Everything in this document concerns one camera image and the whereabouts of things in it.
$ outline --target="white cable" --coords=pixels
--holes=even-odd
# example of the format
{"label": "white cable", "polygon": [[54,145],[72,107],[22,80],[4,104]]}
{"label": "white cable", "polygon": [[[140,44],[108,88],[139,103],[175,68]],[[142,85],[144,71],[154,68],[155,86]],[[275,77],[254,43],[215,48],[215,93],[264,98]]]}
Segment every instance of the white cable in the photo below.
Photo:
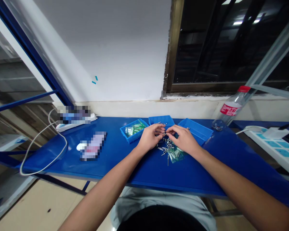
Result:
{"label": "white cable", "polygon": [[253,132],[260,132],[261,131],[261,127],[258,127],[258,126],[249,126],[249,128],[246,128],[246,129],[243,129],[242,131],[239,131],[236,133],[237,134],[240,134],[242,132],[246,132],[246,131],[250,131],[252,130]]}
{"label": "white cable", "polygon": [[[52,112],[53,110],[55,110],[55,108],[52,109],[52,110],[49,112],[49,114],[48,114],[48,122],[49,122],[49,125],[48,125],[46,128],[44,128],[42,131],[40,131],[40,132],[36,135],[36,137],[34,137],[34,139],[31,141],[31,144],[29,145],[29,147],[28,147],[28,149],[27,149],[27,152],[26,152],[26,155],[25,155],[25,157],[23,158],[22,164],[20,165],[20,168],[19,168],[20,175],[28,176],[28,175],[33,175],[33,174],[37,174],[37,173],[40,173],[40,172],[44,171],[44,170],[45,170],[46,168],[48,168],[56,159],[59,158],[59,156],[63,153],[64,149],[66,148],[66,146],[67,146],[67,140],[66,140],[66,138],[65,138],[60,132],[58,132],[57,129],[54,127],[53,124],[55,124],[56,122],[53,122],[53,123],[50,122],[50,114],[51,114],[51,112]],[[52,162],[50,162],[50,163],[49,163],[45,168],[43,168],[42,170],[39,170],[39,171],[37,171],[37,172],[35,172],[35,173],[23,173],[22,167],[23,167],[23,164],[24,164],[25,161],[26,161],[26,158],[27,158],[27,156],[28,156],[29,150],[30,150],[33,142],[35,141],[35,139],[36,139],[43,131],[45,131],[45,130],[46,130],[48,127],[50,127],[50,126],[52,126],[52,127],[56,130],[56,132],[57,132],[60,136],[62,136],[62,137],[64,138],[64,140],[65,140],[65,145],[64,145],[62,151],[59,153],[59,155],[57,155],[57,157],[56,157]]]}
{"label": "white cable", "polygon": [[237,134],[240,134],[240,133],[242,133],[242,132],[245,132],[245,131],[249,131],[249,130],[251,130],[251,128],[248,128],[248,129],[244,129],[244,130],[242,130],[242,131],[239,131],[239,132],[236,133],[236,135],[237,135]]}

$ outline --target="power strip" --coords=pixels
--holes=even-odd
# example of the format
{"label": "power strip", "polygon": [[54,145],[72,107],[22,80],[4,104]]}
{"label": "power strip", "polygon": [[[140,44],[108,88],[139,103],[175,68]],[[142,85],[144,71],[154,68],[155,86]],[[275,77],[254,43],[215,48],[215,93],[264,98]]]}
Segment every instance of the power strip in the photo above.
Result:
{"label": "power strip", "polygon": [[[91,117],[90,117],[90,121],[92,122],[92,121],[94,121],[96,119],[97,119],[96,115],[94,113],[92,113]],[[64,132],[67,129],[71,129],[73,127],[77,127],[77,126],[82,125],[82,124],[85,124],[84,120],[79,121],[78,124],[58,124],[56,126],[56,129],[57,129],[58,132]]]}
{"label": "power strip", "polygon": [[284,169],[289,172],[289,143],[283,139],[267,139],[263,133],[267,131],[266,128],[260,126],[246,126],[244,129],[251,127],[258,127],[258,132],[251,130],[244,133],[250,137],[256,144],[264,149],[270,156],[272,156]]}

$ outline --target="bottle label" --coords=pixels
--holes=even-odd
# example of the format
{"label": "bottle label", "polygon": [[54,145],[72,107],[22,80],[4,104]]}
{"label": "bottle label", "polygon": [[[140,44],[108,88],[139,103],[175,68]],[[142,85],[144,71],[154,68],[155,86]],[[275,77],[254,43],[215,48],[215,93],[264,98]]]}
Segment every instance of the bottle label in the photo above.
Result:
{"label": "bottle label", "polygon": [[240,109],[240,107],[231,107],[224,104],[221,108],[221,113],[228,116],[235,116],[240,111]]}

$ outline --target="blue plastic bin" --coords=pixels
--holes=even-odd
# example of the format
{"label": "blue plastic bin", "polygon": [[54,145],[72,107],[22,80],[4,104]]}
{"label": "blue plastic bin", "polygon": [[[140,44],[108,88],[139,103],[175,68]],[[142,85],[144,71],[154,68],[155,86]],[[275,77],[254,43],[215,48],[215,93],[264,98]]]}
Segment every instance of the blue plastic bin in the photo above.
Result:
{"label": "blue plastic bin", "polygon": [[184,128],[189,127],[189,131],[192,133],[193,137],[200,146],[202,146],[212,136],[213,133],[211,129],[198,124],[189,118],[182,120],[178,125]]}
{"label": "blue plastic bin", "polygon": [[163,115],[163,116],[153,116],[153,117],[149,117],[149,124],[156,124],[158,122],[162,122],[164,124],[167,123],[165,129],[167,130],[168,128],[170,128],[171,126],[175,125],[173,119],[171,118],[171,116],[169,115]]}
{"label": "blue plastic bin", "polygon": [[[143,121],[142,119],[139,119],[139,120],[140,120],[145,126],[147,126],[147,127],[149,126],[149,125],[148,125],[145,121]],[[130,137],[127,137],[127,136],[125,135],[125,128],[126,128],[126,127],[131,127],[131,126],[133,126],[134,124],[139,124],[139,121],[136,120],[136,121],[131,122],[130,124],[125,125],[124,127],[121,127],[121,128],[120,128],[123,136],[126,138],[126,140],[128,141],[128,143],[131,143],[131,142],[137,140],[138,138],[140,138],[141,135],[142,135],[142,133],[143,133],[143,131],[144,131],[144,130],[141,130],[140,132],[137,132],[136,134],[134,134],[134,135],[132,135],[132,136],[130,136]]]}

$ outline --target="blue table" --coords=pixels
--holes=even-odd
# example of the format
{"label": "blue table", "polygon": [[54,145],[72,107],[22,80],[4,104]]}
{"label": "blue table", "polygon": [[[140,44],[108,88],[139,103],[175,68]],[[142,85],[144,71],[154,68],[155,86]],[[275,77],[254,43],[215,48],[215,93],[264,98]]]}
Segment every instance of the blue table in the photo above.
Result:
{"label": "blue table", "polygon": [[[68,150],[44,173],[65,175],[67,177],[96,181],[108,173],[138,143],[128,144],[119,128],[135,121],[136,118],[100,117],[91,124],[84,124],[64,131]],[[182,119],[174,119],[178,124]],[[212,120],[194,120],[211,127]],[[97,161],[80,161],[77,144],[89,140],[94,132],[106,131],[105,141]],[[38,171],[50,163],[61,151],[65,142],[60,136],[51,139],[35,152],[25,163],[24,170]],[[214,132],[212,138],[203,146],[217,159],[254,182],[260,188],[289,206],[289,182],[282,178],[271,166],[258,156],[230,128]],[[225,198],[226,195],[216,181],[191,156],[167,166],[167,155],[153,149],[141,160],[131,178],[129,186],[172,191],[180,193]]]}

